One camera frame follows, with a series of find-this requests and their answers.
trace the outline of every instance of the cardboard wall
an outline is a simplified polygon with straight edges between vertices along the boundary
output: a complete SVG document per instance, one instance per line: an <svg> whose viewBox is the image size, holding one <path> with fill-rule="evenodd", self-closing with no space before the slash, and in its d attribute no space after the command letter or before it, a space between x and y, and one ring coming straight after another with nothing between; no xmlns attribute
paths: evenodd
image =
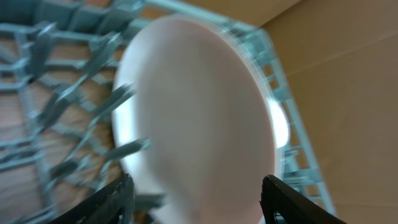
<svg viewBox="0 0 398 224"><path fill-rule="evenodd" d="M264 25L347 223L398 223L398 1L304 0Z"/></svg>

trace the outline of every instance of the plate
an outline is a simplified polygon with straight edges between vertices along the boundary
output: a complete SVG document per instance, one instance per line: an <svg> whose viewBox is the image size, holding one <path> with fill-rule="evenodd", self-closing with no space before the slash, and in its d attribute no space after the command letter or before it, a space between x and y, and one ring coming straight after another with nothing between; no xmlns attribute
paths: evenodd
<svg viewBox="0 0 398 224"><path fill-rule="evenodd" d="M158 221L259 223L262 178L280 177L289 138L261 75L234 37L194 19L163 17L131 41L114 88L137 93L114 111L114 139L150 138L121 164L137 194L166 193Z"/></svg>

